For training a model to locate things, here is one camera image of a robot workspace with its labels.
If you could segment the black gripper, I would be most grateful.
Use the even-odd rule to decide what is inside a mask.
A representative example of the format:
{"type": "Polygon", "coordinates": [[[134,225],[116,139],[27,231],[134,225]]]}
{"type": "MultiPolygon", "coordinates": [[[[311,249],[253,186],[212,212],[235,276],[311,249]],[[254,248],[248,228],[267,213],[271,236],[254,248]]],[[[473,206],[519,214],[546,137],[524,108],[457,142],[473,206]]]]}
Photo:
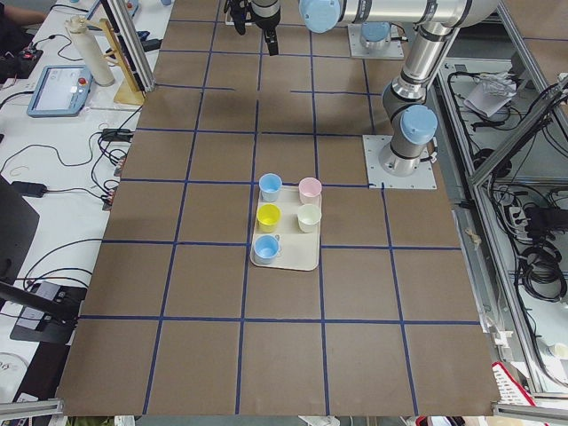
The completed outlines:
{"type": "MultiPolygon", "coordinates": [[[[270,56],[279,54],[279,42],[276,27],[280,24],[280,0],[252,0],[251,18],[263,30],[264,42],[270,56]]],[[[228,0],[227,12],[239,35],[246,34],[248,2],[246,0],[228,0]]]]}

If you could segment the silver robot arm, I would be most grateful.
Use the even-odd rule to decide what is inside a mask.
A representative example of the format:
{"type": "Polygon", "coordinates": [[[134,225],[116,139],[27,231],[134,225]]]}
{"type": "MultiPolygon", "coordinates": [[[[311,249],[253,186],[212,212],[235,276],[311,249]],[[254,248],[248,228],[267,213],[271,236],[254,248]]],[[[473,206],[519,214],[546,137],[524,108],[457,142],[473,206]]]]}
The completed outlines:
{"type": "Polygon", "coordinates": [[[347,22],[365,26],[376,22],[415,24],[416,37],[399,76],[383,92],[383,107],[394,134],[379,154],[381,167],[392,176],[415,172],[422,150],[434,138],[438,118],[424,105],[431,81],[461,28],[473,26],[490,14],[495,1],[301,1],[305,26],[322,34],[347,22]]]}
{"type": "Polygon", "coordinates": [[[361,24],[359,42],[366,49],[383,49],[391,42],[391,33],[388,21],[367,21],[361,24]]]}

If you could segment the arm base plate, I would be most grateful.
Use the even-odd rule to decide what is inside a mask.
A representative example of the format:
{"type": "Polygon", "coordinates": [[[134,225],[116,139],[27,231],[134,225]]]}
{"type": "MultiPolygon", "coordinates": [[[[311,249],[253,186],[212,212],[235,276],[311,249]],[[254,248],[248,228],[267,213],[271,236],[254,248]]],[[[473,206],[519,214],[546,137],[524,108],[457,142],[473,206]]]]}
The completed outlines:
{"type": "Polygon", "coordinates": [[[373,189],[436,190],[433,161],[427,146],[414,159],[398,157],[391,149],[391,135],[362,137],[367,181],[373,189]]]}
{"type": "Polygon", "coordinates": [[[401,37],[398,29],[391,24],[391,40],[388,46],[383,49],[370,50],[363,47],[359,42],[361,24],[350,24],[348,26],[349,45],[351,56],[358,59],[387,59],[402,60],[404,52],[401,37]]]}

